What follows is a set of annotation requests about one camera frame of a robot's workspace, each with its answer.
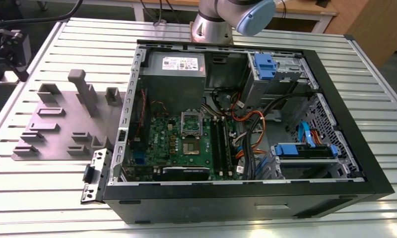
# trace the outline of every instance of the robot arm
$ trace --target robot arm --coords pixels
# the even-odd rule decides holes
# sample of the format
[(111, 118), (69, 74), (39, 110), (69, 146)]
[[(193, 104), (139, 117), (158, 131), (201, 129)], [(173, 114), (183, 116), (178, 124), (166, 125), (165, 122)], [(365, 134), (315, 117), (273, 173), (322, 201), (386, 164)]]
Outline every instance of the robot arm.
[(243, 36), (255, 35), (275, 13), (273, 0), (202, 0), (191, 28), (194, 42), (230, 44), (231, 27)]

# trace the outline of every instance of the blue plastic latch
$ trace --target blue plastic latch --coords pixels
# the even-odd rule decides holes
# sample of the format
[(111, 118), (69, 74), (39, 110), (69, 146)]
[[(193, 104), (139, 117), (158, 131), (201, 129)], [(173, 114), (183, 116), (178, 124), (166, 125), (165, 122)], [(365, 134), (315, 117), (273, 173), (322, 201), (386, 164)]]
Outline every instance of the blue plastic latch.
[(277, 73), (277, 63), (269, 54), (254, 54), (254, 63), (259, 80), (271, 80)]
[(338, 149), (337, 149), (337, 146), (330, 145), (330, 151), (331, 151), (333, 157), (337, 157), (337, 156), (338, 156)]
[(297, 155), (298, 150), (295, 145), (275, 145), (275, 155)]
[(310, 145), (311, 148), (315, 147), (315, 144), (310, 135), (310, 128), (306, 122), (301, 122), (298, 126), (298, 141), (301, 141), (302, 134), (305, 135), (305, 141)]
[(283, 155), (297, 155), (298, 151), (295, 145), (281, 145)]
[(281, 146), (279, 145), (275, 145), (274, 146), (274, 149), (275, 149), (275, 155), (281, 155), (282, 154)]

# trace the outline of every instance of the open computer tower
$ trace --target open computer tower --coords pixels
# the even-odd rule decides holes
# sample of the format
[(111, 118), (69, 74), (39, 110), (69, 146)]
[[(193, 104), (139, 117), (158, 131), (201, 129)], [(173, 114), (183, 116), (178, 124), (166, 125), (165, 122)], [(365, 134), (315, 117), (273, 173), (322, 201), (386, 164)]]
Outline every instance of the open computer tower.
[(114, 127), (81, 203), (129, 224), (322, 217), (394, 192), (314, 51), (138, 41)]

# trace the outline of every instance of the floor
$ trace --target floor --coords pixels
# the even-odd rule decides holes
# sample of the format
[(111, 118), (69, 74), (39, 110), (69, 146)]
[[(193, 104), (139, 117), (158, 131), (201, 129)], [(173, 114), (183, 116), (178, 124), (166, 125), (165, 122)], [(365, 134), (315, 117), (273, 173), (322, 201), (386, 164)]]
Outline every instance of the floor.
[[(25, 18), (49, 17), (65, 14), (70, 11), (73, 5), (69, 3), (47, 3), (47, 10), (41, 12), (34, 1), (21, 1), (19, 10)], [(150, 14), (157, 16), (157, 12), (149, 10)], [(179, 22), (186, 24), (194, 20), (194, 12), (182, 12), (177, 14)], [(134, 20), (133, 9), (127, 7), (82, 5), (74, 17), (99, 18), (111, 20)], [(170, 23), (175, 23), (173, 13), (167, 10), (162, 12), (162, 19)], [(41, 47), (46, 35), (51, 29), (53, 23), (25, 25), (23, 30), (29, 33), (30, 47), (33, 55)], [(387, 80), (391, 88), (397, 93), (397, 54), (391, 55), (387, 62), (379, 69), (381, 74)], [(0, 110), (11, 94), (13, 86), (0, 85)]]

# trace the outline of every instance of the aluminum table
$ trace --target aluminum table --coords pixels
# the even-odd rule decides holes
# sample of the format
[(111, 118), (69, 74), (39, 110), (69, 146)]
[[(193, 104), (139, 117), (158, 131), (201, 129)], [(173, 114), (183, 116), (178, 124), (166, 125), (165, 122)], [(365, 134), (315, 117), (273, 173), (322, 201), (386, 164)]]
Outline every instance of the aluminum table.
[(95, 91), (126, 90), (137, 39), (187, 41), (189, 26), (71, 18), (57, 23), (0, 114), (0, 237), (397, 237), (397, 95), (354, 41), (338, 35), (263, 31), (234, 44), (315, 50), (395, 193), (306, 220), (126, 225), (106, 205), (79, 205), (87, 161), (13, 161), (42, 83), (75, 90), (83, 69)]

